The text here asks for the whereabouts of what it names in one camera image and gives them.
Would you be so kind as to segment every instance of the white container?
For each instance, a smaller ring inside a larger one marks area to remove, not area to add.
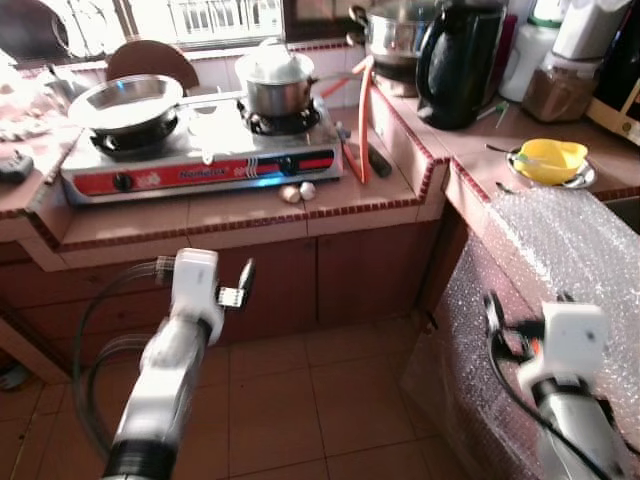
[[[500,95],[513,102],[522,101],[533,72],[551,50],[557,36],[557,28],[539,27],[530,23],[520,27],[500,83]]]
[[[531,17],[538,25],[559,27],[564,20],[571,0],[538,0]]]
[[[631,0],[573,0],[553,53],[569,60],[602,58]]]

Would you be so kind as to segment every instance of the black kettle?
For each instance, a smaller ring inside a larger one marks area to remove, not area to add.
[[[442,130],[469,126],[491,76],[506,9],[450,3],[429,26],[416,70],[418,116]]]

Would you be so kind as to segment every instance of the jar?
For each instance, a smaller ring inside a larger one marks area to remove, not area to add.
[[[601,61],[577,62],[547,53],[533,73],[522,108],[542,122],[578,120],[598,84]]]

